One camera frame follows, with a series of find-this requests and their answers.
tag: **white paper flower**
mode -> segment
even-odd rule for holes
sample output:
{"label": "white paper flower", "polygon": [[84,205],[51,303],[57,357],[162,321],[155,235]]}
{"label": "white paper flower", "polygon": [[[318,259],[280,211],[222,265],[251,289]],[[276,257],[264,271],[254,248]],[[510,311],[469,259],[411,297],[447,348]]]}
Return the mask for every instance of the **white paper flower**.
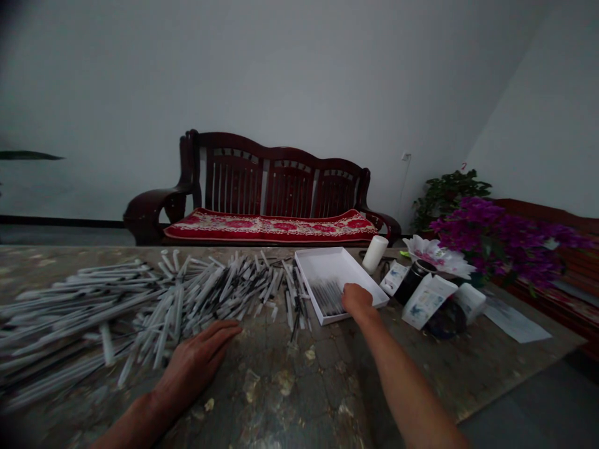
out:
{"label": "white paper flower", "polygon": [[404,239],[404,242],[413,261],[422,259],[433,264],[439,271],[464,279],[470,279],[470,274],[476,271],[476,267],[468,265],[462,253],[440,248],[439,240],[427,240],[414,235],[410,240]]}

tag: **wooden bench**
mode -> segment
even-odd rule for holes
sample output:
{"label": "wooden bench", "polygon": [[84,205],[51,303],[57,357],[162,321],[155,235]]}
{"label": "wooden bench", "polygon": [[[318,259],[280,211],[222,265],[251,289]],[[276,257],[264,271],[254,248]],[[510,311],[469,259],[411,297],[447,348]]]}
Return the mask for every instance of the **wooden bench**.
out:
{"label": "wooden bench", "polygon": [[[275,216],[291,219],[327,219],[354,209],[393,244],[401,235],[399,223],[370,210],[366,195],[370,170],[345,159],[319,159],[290,147],[263,147],[248,138],[221,132],[191,130],[179,142],[181,175],[173,188],[150,190],[136,196],[124,214],[125,226],[137,245],[239,244],[240,241],[179,239],[165,235],[158,222],[164,209],[171,224],[185,217],[187,196],[202,207],[200,165],[205,160],[205,210],[235,216]],[[264,241],[243,242],[270,246]],[[339,246],[339,241],[318,246]],[[368,241],[343,243],[365,246]],[[298,246],[309,246],[306,242]]]}
{"label": "wooden bench", "polygon": [[581,294],[588,294],[599,299],[599,219],[579,217],[561,209],[512,199],[494,200],[494,203],[509,214],[560,223],[595,240],[596,247],[591,251],[558,249],[566,265],[566,272],[560,279],[563,284],[559,284],[562,288],[536,290],[537,297],[531,296],[528,286],[520,282],[506,290],[586,338],[588,343],[582,350],[599,360],[599,307],[579,298]]}

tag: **wooden armrest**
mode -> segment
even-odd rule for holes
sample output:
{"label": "wooden armrest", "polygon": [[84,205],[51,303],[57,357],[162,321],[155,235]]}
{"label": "wooden armrest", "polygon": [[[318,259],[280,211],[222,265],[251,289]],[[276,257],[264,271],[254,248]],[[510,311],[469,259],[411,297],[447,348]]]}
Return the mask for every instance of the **wooden armrest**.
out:
{"label": "wooden armrest", "polygon": [[185,216],[185,196],[191,194],[190,186],[176,186],[169,189],[149,190],[137,195],[123,215],[125,227],[135,237],[138,246],[160,244],[164,237],[158,222],[164,208],[171,223]]}
{"label": "wooden armrest", "polygon": [[356,208],[359,212],[366,214],[366,218],[374,223],[377,230],[381,230],[382,226],[387,226],[387,235],[385,238],[389,240],[389,247],[401,237],[401,226],[395,218],[380,212],[375,212],[367,206],[359,206]]}

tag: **black cup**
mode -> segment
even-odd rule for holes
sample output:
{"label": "black cup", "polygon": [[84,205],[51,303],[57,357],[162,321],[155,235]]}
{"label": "black cup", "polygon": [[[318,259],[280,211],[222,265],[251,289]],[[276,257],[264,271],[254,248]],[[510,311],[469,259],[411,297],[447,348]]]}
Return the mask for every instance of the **black cup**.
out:
{"label": "black cup", "polygon": [[429,273],[433,275],[437,274],[435,266],[427,261],[418,259],[410,267],[410,270],[407,272],[404,280],[401,281],[401,284],[393,297],[397,299],[400,304],[405,306],[412,296],[412,293],[416,290],[416,287],[420,285],[424,276]]}

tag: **white wall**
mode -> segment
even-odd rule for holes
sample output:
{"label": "white wall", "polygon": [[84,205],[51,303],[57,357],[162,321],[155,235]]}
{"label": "white wall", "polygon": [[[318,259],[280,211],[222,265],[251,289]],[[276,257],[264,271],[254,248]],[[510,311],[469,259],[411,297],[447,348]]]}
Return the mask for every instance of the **white wall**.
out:
{"label": "white wall", "polygon": [[599,2],[559,2],[468,156],[515,198],[599,218]]}
{"label": "white wall", "polygon": [[32,2],[5,41],[0,137],[66,159],[3,163],[0,213],[119,220],[175,184],[195,127],[369,167],[371,208],[407,226],[423,182],[467,155],[545,3]]}

